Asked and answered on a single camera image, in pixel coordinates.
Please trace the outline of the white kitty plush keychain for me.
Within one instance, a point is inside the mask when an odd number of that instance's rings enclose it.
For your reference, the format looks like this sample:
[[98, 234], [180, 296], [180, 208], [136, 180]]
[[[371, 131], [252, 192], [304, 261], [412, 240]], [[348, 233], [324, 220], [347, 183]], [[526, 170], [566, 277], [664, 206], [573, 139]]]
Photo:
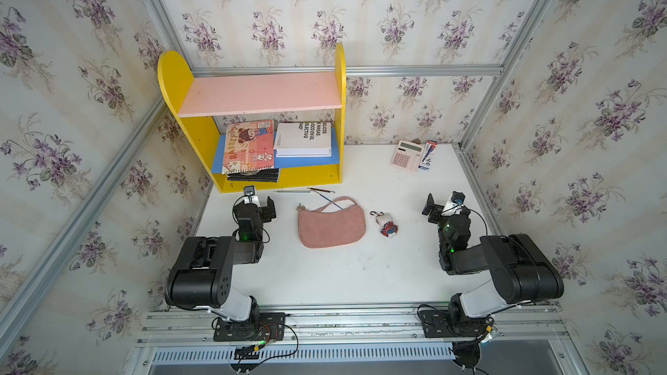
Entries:
[[387, 239], [391, 239], [399, 232], [399, 227], [394, 222], [394, 218], [389, 213], [382, 211], [371, 211], [371, 217], [379, 227], [380, 233]]

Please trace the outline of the pink corduroy handbag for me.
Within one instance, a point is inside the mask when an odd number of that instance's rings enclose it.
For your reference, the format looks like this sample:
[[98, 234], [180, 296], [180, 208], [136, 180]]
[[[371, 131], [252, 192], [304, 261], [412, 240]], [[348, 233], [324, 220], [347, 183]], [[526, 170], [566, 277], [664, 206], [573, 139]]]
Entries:
[[[339, 202], [350, 202], [350, 205], [327, 212], [331, 205]], [[299, 205], [297, 212], [298, 236], [306, 248], [336, 248], [354, 244], [360, 241], [367, 231], [365, 212], [351, 197], [338, 197], [314, 210]]]

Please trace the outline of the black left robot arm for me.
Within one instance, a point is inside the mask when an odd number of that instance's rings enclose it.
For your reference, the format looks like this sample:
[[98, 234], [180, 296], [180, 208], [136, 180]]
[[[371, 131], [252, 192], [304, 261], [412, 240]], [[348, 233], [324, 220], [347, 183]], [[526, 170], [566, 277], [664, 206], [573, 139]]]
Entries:
[[170, 307], [206, 311], [224, 322], [256, 324], [257, 300], [232, 284], [235, 265], [258, 263], [270, 236], [264, 225], [276, 218], [274, 201], [262, 206], [255, 195], [240, 197], [232, 208], [237, 229], [230, 236], [187, 238], [168, 274], [164, 298]]

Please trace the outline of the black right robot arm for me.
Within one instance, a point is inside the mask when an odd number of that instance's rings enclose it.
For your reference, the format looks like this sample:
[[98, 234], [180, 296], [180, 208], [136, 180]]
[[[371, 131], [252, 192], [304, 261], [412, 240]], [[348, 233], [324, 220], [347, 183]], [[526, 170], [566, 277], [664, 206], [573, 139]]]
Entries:
[[489, 281], [451, 298], [452, 321], [486, 318], [526, 302], [556, 300], [565, 284], [556, 267], [526, 234], [484, 235], [471, 246], [470, 215], [465, 195], [453, 192], [444, 205], [429, 194], [422, 215], [438, 227], [439, 265], [450, 276], [487, 271]]

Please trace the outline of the green pencil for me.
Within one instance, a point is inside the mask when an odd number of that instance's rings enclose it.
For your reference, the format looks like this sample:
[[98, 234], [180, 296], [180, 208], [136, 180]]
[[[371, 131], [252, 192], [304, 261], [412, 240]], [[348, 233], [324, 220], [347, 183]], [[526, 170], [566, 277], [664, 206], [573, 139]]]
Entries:
[[275, 190], [278, 194], [308, 194], [311, 193], [310, 189], [278, 189]]

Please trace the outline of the black book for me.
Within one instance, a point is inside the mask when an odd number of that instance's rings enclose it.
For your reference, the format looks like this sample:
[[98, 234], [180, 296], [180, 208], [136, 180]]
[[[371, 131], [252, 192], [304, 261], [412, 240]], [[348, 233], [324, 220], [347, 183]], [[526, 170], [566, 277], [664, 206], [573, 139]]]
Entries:
[[228, 182], [279, 182], [281, 170], [267, 168], [258, 171], [245, 171], [227, 175]]

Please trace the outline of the blue white pencil box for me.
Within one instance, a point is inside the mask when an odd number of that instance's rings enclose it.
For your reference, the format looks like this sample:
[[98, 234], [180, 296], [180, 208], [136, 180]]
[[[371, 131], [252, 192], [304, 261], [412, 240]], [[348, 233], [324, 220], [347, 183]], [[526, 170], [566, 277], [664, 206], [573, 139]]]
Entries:
[[432, 167], [434, 151], [437, 149], [438, 143], [434, 141], [427, 141], [424, 146], [424, 152], [420, 160], [419, 169], [428, 171]]

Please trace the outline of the pink calculator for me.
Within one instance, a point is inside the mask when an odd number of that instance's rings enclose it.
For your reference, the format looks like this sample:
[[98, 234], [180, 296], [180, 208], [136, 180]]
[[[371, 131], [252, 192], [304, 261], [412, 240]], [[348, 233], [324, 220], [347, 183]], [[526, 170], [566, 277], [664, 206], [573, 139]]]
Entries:
[[417, 172], [423, 154], [424, 147], [422, 145], [401, 140], [396, 146], [390, 164], [404, 171]]

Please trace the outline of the colourful cartoon spiral notebook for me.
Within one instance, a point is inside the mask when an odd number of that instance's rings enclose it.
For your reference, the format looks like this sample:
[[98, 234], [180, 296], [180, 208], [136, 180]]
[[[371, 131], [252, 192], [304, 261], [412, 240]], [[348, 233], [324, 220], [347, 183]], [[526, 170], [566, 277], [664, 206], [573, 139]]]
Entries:
[[274, 168], [274, 122], [234, 123], [227, 127], [222, 158], [224, 175]]

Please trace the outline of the white thick book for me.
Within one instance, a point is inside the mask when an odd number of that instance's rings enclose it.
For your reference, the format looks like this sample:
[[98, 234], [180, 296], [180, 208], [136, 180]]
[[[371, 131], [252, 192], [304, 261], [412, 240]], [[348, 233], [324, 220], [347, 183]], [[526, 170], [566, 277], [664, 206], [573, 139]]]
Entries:
[[331, 123], [280, 123], [274, 151], [277, 157], [327, 157], [332, 154]]

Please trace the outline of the yellow pink wooden shelf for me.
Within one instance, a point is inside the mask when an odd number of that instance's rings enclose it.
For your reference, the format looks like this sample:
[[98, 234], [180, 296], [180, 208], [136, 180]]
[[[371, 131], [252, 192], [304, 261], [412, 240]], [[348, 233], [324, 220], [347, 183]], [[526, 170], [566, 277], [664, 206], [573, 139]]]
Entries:
[[344, 149], [347, 73], [342, 44], [335, 48], [332, 69], [195, 77], [185, 58], [170, 50], [159, 58], [157, 75], [164, 102], [222, 194], [240, 193], [244, 184], [231, 182], [213, 170], [221, 139], [215, 123], [218, 116], [331, 109], [335, 113], [338, 150]]

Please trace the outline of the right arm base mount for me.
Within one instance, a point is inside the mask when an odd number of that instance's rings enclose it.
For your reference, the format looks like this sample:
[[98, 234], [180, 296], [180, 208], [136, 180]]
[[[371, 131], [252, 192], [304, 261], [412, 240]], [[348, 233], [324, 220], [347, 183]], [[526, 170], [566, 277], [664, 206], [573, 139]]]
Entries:
[[423, 332], [429, 339], [470, 339], [481, 341], [493, 331], [495, 320], [491, 315], [468, 317], [463, 310], [460, 295], [454, 295], [446, 309], [421, 304], [416, 310]]

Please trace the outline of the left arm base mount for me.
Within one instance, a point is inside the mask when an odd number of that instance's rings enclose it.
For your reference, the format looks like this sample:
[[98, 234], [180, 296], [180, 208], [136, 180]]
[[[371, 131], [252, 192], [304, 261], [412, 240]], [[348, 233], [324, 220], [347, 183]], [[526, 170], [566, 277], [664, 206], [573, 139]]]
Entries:
[[212, 322], [215, 342], [249, 341], [267, 345], [270, 340], [284, 338], [286, 317], [284, 312], [262, 312], [255, 297], [251, 296], [248, 319], [234, 321], [216, 317]]

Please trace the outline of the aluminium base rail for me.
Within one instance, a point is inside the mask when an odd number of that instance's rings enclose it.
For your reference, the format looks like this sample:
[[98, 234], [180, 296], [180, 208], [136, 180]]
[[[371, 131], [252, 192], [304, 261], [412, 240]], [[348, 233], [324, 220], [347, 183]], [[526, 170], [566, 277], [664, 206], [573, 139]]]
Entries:
[[223, 334], [211, 314], [152, 312], [125, 366], [128, 374], [451, 373], [584, 374], [586, 367], [553, 306], [521, 306], [493, 317], [475, 363], [460, 367], [460, 340], [427, 337], [410, 303], [269, 306], [270, 326]]

